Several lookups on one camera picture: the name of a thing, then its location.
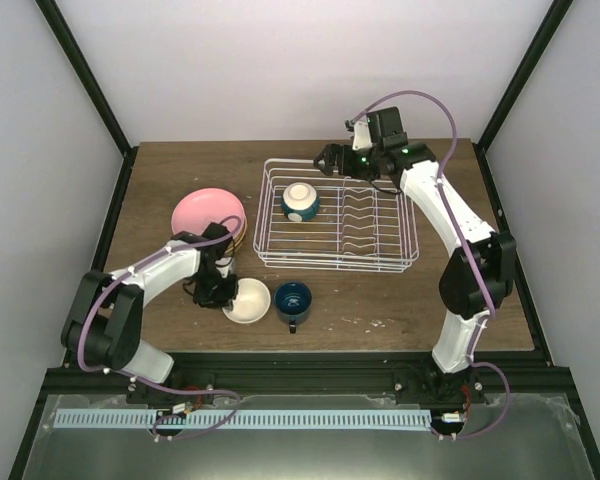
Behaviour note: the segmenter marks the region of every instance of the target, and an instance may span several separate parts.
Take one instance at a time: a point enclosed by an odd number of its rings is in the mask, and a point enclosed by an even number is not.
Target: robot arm
[[[439,165],[434,154],[425,144],[409,143],[397,108],[369,112],[365,120],[348,127],[354,132],[352,145],[327,145],[314,160],[314,166],[325,175],[333,175],[337,168],[340,175],[371,184],[388,176],[399,190],[397,193],[413,199],[431,222],[450,257],[439,283],[447,313],[433,358],[443,373],[459,372],[471,363],[489,311],[438,184],[443,185],[496,308],[513,289],[515,240],[508,232],[496,233],[469,208],[444,176],[438,179]]]
[[[440,192],[437,187],[437,172],[437,162],[426,160],[416,163],[410,170],[403,171],[400,179],[400,188],[406,196],[416,202],[429,222],[431,222],[438,235],[440,235],[449,257],[452,258],[455,252],[464,257],[464,252],[460,247],[460,239],[451,224],[451,219],[440,198]],[[442,182],[451,209],[467,242],[470,245],[479,245],[481,242],[485,240],[490,241],[493,238],[493,243],[489,248],[494,247],[499,240],[497,240],[497,235],[493,228],[469,208],[445,177],[442,177]],[[433,347],[432,352],[436,364],[444,373],[459,372],[469,366],[472,360],[470,354],[473,352],[473,347],[484,328],[482,319],[489,315],[488,309],[481,309],[481,306],[462,308],[459,304],[461,302],[456,302],[458,304],[453,305],[453,297],[460,293],[459,289],[456,288],[455,282],[472,279],[471,272],[466,271],[465,273],[467,275],[464,276],[464,279],[449,278],[445,293],[443,293],[442,285],[440,286],[441,295],[443,295],[443,300],[445,300],[447,308],[453,308],[455,311],[454,313],[451,310],[447,310],[440,338],[438,343]],[[480,311],[471,315],[476,309]],[[464,310],[465,315],[471,315],[470,318],[463,318],[461,314],[458,314],[460,310]]]
[[[163,383],[173,367],[170,355],[140,338],[142,313],[147,304],[170,286],[195,278],[193,300],[202,307],[227,306],[237,293],[237,277],[230,266],[216,262],[231,242],[196,248],[202,241],[219,239],[228,230],[211,224],[202,238],[182,232],[163,248],[128,268],[102,273],[88,272],[82,278],[62,331],[63,346],[78,352],[80,336],[89,313],[103,290],[116,283],[96,313],[87,332],[84,356],[89,365],[101,365],[154,383]]]

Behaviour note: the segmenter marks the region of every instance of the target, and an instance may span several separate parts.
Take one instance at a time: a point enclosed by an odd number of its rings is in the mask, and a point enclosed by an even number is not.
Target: pink bowl
[[[226,190],[203,188],[190,193],[176,205],[171,216],[171,230],[174,234],[184,230],[202,235],[209,223],[220,223],[230,215],[236,215],[244,223],[244,207],[240,200]],[[232,231],[238,225],[237,221],[230,220],[225,226]]]

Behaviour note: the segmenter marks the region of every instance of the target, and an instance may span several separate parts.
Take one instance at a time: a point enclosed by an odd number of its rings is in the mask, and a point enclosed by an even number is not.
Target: dish rack
[[[312,185],[320,196],[320,210],[308,222],[282,213],[282,193],[295,182]],[[389,180],[376,185],[394,189]],[[418,258],[413,202],[361,180],[326,177],[311,160],[270,159],[253,248],[267,267],[400,273]]]

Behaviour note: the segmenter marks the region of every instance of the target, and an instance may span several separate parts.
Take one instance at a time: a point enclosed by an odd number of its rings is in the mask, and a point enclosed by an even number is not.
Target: wooden table
[[[185,195],[206,187],[233,192],[250,230],[236,254],[239,277],[262,280],[273,292],[300,280],[311,288],[312,313],[296,335],[273,308],[253,325],[237,325],[220,310],[194,305],[174,285],[147,306],[143,338],[167,351],[396,351],[430,350],[445,307],[438,280],[447,263],[442,241],[416,208],[420,256],[404,273],[354,273],[267,268],[252,248],[263,163],[268,158],[313,158],[325,141],[143,143],[126,193],[107,271],[128,266],[171,236],[171,213]],[[427,140],[439,158],[448,140]],[[461,141],[446,170],[452,184],[482,218],[495,225],[476,158]],[[532,349],[516,292],[482,336],[482,350]]]

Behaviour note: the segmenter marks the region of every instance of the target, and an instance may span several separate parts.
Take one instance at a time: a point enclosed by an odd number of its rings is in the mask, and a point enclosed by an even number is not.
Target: white and blue cup
[[[292,222],[308,222],[318,213],[320,196],[308,183],[296,182],[284,189],[282,212]]]
[[[273,304],[280,320],[289,325],[289,333],[296,333],[309,318],[311,290],[301,282],[283,283],[273,294]]]

